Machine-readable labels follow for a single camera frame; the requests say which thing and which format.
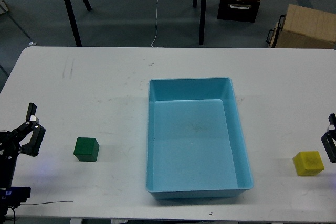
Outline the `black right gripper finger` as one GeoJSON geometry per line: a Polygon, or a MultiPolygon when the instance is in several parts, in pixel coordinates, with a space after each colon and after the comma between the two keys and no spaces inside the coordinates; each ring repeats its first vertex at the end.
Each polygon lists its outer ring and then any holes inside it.
{"type": "Polygon", "coordinates": [[[330,125],[323,134],[321,141],[328,155],[330,162],[335,163],[335,114],[328,117],[330,125]]]}

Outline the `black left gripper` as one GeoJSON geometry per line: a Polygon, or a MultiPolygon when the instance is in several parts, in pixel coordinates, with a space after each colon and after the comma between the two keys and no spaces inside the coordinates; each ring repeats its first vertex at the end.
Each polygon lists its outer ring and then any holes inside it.
{"type": "Polygon", "coordinates": [[[36,109],[36,104],[29,104],[25,122],[12,131],[14,140],[9,140],[7,137],[10,131],[1,130],[1,166],[15,166],[19,150],[21,154],[31,157],[36,157],[39,154],[46,130],[40,125],[34,126],[36,120],[32,116],[35,116],[36,109]],[[22,145],[20,149],[19,144],[15,140],[23,140],[31,131],[33,133],[30,141],[22,145]]]}

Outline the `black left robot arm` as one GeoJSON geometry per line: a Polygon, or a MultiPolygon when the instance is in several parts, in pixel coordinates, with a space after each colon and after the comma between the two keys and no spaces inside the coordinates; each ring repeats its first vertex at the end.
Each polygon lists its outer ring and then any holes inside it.
{"type": "Polygon", "coordinates": [[[1,131],[1,188],[10,188],[19,154],[36,157],[45,135],[45,128],[35,116],[37,106],[30,103],[26,120],[12,131],[1,131]]]}

